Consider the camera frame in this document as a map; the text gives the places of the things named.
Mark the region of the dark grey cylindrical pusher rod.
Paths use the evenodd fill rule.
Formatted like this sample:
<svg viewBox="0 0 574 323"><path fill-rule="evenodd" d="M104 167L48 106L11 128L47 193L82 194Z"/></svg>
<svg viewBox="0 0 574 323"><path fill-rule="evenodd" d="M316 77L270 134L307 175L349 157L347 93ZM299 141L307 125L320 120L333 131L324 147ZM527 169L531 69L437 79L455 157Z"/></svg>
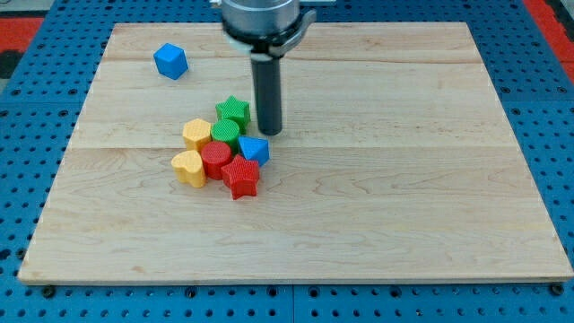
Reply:
<svg viewBox="0 0 574 323"><path fill-rule="evenodd" d="M280 60L252 56L250 61L259 132L278 135L283 130Z"/></svg>

